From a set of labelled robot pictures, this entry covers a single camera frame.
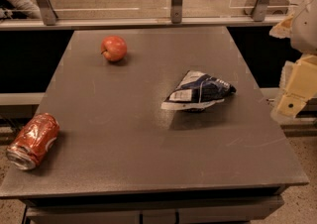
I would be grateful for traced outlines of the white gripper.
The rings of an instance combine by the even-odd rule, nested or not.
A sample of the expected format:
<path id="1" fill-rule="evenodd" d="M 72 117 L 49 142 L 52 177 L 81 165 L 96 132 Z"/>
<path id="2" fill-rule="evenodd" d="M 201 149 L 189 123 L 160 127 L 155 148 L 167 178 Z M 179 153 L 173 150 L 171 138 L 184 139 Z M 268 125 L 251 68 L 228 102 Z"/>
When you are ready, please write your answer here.
<path id="1" fill-rule="evenodd" d="M 282 68 L 275 110 L 294 118 L 317 94 L 317 0 L 304 0 L 294 17 L 287 16 L 269 34 L 279 39 L 290 37 L 294 49 L 311 54 L 296 62 L 287 61 Z"/>

